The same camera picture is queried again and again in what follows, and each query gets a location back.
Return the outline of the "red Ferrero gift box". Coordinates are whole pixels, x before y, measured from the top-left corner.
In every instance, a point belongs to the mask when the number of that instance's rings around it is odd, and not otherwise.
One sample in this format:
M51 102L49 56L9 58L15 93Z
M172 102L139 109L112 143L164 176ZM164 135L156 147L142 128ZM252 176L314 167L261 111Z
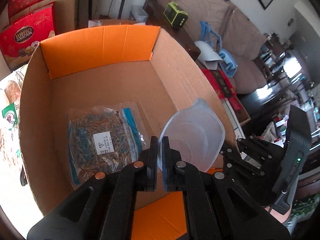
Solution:
M55 36L54 3L20 17L1 32L1 53L10 70L29 61L41 41Z

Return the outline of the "red tin box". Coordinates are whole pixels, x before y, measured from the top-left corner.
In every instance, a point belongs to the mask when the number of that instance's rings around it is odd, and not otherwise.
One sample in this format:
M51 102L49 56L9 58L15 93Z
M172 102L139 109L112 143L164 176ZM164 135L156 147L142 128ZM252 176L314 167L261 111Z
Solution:
M236 91L222 70L201 69L219 99L227 99L235 112L242 110L241 103L236 97Z

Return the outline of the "blue plastic frame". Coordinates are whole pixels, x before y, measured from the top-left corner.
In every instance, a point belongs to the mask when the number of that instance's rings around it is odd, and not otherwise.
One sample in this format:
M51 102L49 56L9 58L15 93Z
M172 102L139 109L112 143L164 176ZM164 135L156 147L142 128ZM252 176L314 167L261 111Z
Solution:
M200 41L206 42L221 57L223 63L220 67L226 76L231 78L234 76L238 64L229 51L223 48L222 37L211 28L208 22L201 21Z

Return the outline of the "green black cube device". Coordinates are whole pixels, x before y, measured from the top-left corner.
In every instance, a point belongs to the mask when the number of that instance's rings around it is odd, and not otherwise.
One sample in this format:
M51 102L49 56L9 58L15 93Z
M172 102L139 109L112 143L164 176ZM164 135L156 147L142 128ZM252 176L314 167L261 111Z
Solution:
M188 19L188 13L182 10L175 2L168 3L163 14L174 28L182 28Z

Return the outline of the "clear plastic measuring cup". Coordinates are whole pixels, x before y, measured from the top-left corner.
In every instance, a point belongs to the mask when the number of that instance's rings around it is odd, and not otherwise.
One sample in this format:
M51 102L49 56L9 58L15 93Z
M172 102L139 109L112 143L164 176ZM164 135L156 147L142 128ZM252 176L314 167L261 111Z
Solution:
M198 98L168 120L159 141L163 137L169 138L170 148L179 151L183 161L207 172L223 146L225 129L206 100Z

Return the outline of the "zip bag of dried herbs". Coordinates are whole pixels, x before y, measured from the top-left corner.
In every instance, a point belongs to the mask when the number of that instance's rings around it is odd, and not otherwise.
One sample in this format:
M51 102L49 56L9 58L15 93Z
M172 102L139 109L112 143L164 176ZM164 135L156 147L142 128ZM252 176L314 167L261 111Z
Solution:
M134 102L70 109L67 120L69 173L75 189L97 172L120 171L149 146Z

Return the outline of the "white curved plastic device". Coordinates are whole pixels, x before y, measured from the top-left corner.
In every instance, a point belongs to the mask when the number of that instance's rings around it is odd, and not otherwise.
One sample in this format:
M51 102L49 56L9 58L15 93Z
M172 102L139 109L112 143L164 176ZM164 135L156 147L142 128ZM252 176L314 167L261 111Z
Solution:
M216 53L212 46L204 41L195 41L195 46L199 48L200 55L198 57L201 63L211 62L211 61L222 61L222 58L218 53Z

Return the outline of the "brown sofa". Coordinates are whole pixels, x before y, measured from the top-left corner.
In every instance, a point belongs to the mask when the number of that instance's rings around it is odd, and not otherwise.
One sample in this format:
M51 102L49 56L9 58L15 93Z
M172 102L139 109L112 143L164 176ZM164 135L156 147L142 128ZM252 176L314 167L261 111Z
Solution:
M230 81L238 94L250 94L263 88L266 78L255 63L265 35L230 0L146 0L144 8L153 15L163 14L170 2L188 13L184 29L193 41L200 38L201 22L207 22L222 38L222 47L238 64Z

